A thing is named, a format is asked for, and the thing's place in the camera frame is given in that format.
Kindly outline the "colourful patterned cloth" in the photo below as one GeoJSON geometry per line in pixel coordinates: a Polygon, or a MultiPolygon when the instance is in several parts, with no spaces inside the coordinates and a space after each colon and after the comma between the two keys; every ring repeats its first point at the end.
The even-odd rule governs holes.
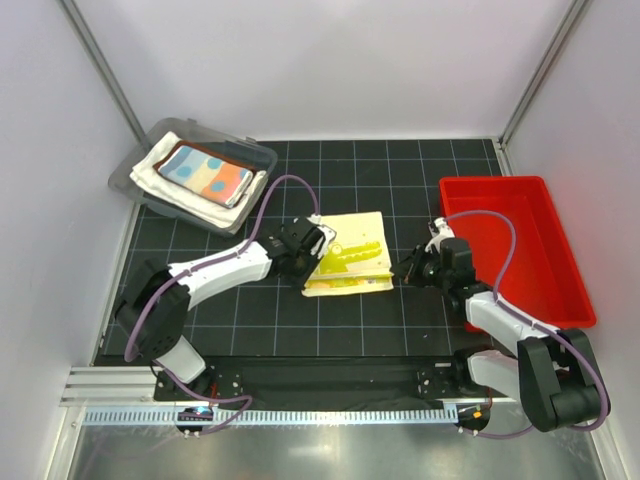
{"type": "Polygon", "coordinates": [[[304,285],[307,298],[370,294],[393,289],[391,258],[380,211],[323,215],[336,232],[304,285]]]}

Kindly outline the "white towel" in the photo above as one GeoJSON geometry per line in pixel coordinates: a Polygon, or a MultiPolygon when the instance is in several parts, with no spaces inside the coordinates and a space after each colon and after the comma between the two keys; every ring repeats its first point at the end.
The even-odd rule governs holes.
{"type": "Polygon", "coordinates": [[[268,173],[170,131],[132,167],[129,178],[145,193],[234,234],[262,193],[268,173]]]}

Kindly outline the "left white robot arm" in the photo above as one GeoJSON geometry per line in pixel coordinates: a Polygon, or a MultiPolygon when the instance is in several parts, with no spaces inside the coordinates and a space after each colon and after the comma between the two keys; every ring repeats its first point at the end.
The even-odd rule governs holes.
{"type": "Polygon", "coordinates": [[[246,283],[282,277],[300,288],[329,252],[336,232],[317,215],[297,217],[268,233],[253,232],[237,246],[190,262],[146,261],[114,305],[128,335],[124,359],[162,368],[165,381],[190,400],[213,397],[213,370],[183,335],[188,313],[246,283]]]}

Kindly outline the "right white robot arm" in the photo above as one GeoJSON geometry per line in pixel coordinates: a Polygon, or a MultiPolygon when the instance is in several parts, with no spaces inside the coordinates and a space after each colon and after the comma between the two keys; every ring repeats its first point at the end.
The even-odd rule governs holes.
{"type": "Polygon", "coordinates": [[[466,240],[421,244],[392,272],[405,285],[438,289],[454,311],[507,349],[459,355],[450,372],[458,394],[496,390],[518,401],[541,432],[604,423],[610,401],[587,335],[536,319],[479,280],[466,240]]]}

